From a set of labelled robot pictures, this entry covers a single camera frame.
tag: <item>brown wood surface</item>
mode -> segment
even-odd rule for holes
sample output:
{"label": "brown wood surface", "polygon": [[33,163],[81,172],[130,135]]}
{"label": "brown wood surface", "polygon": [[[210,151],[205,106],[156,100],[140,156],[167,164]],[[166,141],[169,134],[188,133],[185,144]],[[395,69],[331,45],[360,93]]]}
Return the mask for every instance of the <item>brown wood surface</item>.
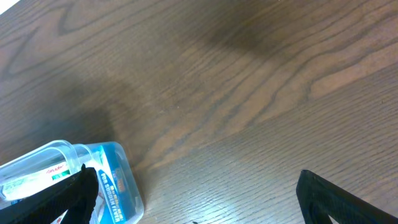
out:
{"label": "brown wood surface", "polygon": [[141,223],[300,223],[311,169],[398,215],[396,0],[22,0],[0,162],[120,142]]}

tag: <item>plastic container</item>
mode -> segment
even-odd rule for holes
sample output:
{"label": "plastic container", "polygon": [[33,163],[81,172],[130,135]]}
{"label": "plastic container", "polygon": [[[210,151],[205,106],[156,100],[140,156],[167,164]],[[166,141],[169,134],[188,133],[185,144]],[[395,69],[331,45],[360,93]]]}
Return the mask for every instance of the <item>plastic container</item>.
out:
{"label": "plastic container", "polygon": [[94,167],[99,194],[90,223],[137,223],[144,206],[122,146],[116,142],[50,142],[0,166],[0,209],[80,171]]}

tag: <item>blue label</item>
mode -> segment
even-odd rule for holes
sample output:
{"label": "blue label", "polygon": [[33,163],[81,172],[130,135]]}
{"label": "blue label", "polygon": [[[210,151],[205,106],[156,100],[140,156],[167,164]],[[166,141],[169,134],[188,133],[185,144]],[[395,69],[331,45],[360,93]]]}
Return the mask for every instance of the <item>blue label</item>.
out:
{"label": "blue label", "polygon": [[108,209],[112,216],[112,220],[115,223],[124,223],[126,220],[123,214],[118,189],[104,171],[99,170],[98,173],[101,177],[105,197],[108,199]]}
{"label": "blue label", "polygon": [[114,144],[109,144],[104,147],[104,153],[106,155],[106,160],[109,164],[109,168],[112,173],[112,178],[118,189],[118,194],[120,196],[120,203],[123,206],[123,214],[125,219],[129,219],[136,214],[135,201],[131,200],[131,195],[127,189],[127,182],[124,177],[123,170],[119,163],[119,156],[116,154]]}

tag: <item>wooden table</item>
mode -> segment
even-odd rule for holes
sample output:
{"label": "wooden table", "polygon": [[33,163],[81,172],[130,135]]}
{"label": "wooden table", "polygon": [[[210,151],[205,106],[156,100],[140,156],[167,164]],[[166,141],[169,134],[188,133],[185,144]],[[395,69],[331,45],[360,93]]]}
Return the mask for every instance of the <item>wooden table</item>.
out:
{"label": "wooden table", "polygon": [[0,160],[120,142],[140,223],[302,223],[310,169],[398,216],[395,0],[22,0]]}

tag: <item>wood grain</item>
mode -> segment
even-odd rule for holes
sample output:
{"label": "wood grain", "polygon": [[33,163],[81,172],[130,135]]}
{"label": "wood grain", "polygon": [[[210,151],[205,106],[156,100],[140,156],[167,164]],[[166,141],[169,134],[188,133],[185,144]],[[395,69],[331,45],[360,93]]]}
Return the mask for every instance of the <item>wood grain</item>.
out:
{"label": "wood grain", "polygon": [[398,216],[397,72],[398,63],[152,170],[142,222],[303,223],[302,169]]}

